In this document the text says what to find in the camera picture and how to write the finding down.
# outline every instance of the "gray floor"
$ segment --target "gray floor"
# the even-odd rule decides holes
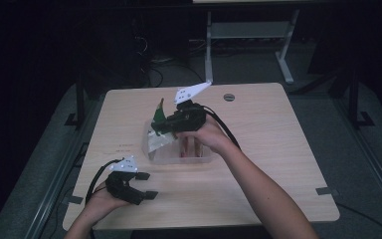
[[[214,84],[278,82],[286,91],[293,91],[318,77],[306,73],[314,45],[291,45],[287,61],[295,83],[290,86],[284,83],[276,62],[276,49],[276,45],[265,46],[257,53],[250,54],[247,50],[235,56],[214,58]],[[200,82],[195,73],[175,63],[155,68],[163,74],[160,87],[184,87]],[[204,76],[203,58],[192,58],[190,68]],[[159,75],[151,72],[150,79],[156,85]],[[375,95],[361,85],[360,110],[368,112],[376,125],[354,130],[345,117],[347,97],[331,99],[326,94],[329,85],[326,83],[304,96],[289,96],[334,199],[343,205],[339,206],[339,220],[315,223],[314,228],[321,238],[382,238],[382,227],[366,217],[382,223],[382,187],[368,157],[373,154],[382,166],[382,108]],[[0,215],[0,238],[64,236],[65,198],[71,194],[80,169],[74,167],[67,181],[58,172],[68,173],[61,169],[61,164],[72,165],[81,146],[90,141],[103,99],[87,100],[87,121],[75,130],[73,126],[64,126],[68,115],[76,109],[75,87],[67,91]],[[359,138],[368,142],[369,153]],[[51,190],[52,185],[62,188]],[[129,234],[129,231],[101,231],[96,238],[129,238]]]

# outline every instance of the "transparent plastic piece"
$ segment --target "transparent plastic piece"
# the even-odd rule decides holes
[[[175,139],[150,151],[149,131],[152,130],[150,120],[145,123],[141,148],[153,164],[195,164],[208,163],[213,159],[213,151],[196,141],[194,137]]]

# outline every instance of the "white bracket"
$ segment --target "white bracket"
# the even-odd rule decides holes
[[[111,171],[137,172],[138,168],[135,163],[134,156],[125,157],[122,161],[117,162],[109,167]]]
[[[179,89],[176,93],[174,103],[176,105],[191,100],[193,97],[197,96],[202,91],[206,90],[208,87],[212,85],[211,82],[206,82],[202,84],[198,84],[192,87],[187,87],[183,89]]]

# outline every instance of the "wooden table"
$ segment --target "wooden table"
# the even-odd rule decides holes
[[[178,228],[260,224],[241,188],[219,155],[210,163],[154,165],[141,150],[144,124],[161,98],[167,116],[175,111],[175,88],[110,91],[95,126],[74,196],[84,198],[98,169],[110,160],[134,155],[148,181],[131,180],[139,190],[159,192],[139,206],[116,209],[95,229]],[[235,100],[226,102],[224,94]],[[339,212],[287,95],[280,84],[212,86],[194,102],[213,109],[237,138],[243,152],[295,200],[311,222],[334,221]],[[107,170],[99,179],[104,181]],[[69,229],[84,208],[70,203]]]

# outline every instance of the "hand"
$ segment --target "hand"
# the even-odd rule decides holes
[[[96,224],[114,209],[126,205],[129,205],[129,203],[113,197],[106,190],[106,184],[103,182],[95,189],[85,210],[89,213],[90,220],[94,221],[94,224]]]
[[[206,122],[197,131],[183,131],[177,132],[178,137],[194,136],[204,145],[210,147],[214,152],[222,151],[222,148],[231,140],[223,133],[217,122],[206,115]]]
[[[92,227],[114,209],[129,205],[128,202],[114,198],[107,190],[105,182],[96,189],[89,203],[77,217],[65,236],[68,238],[88,238]]]

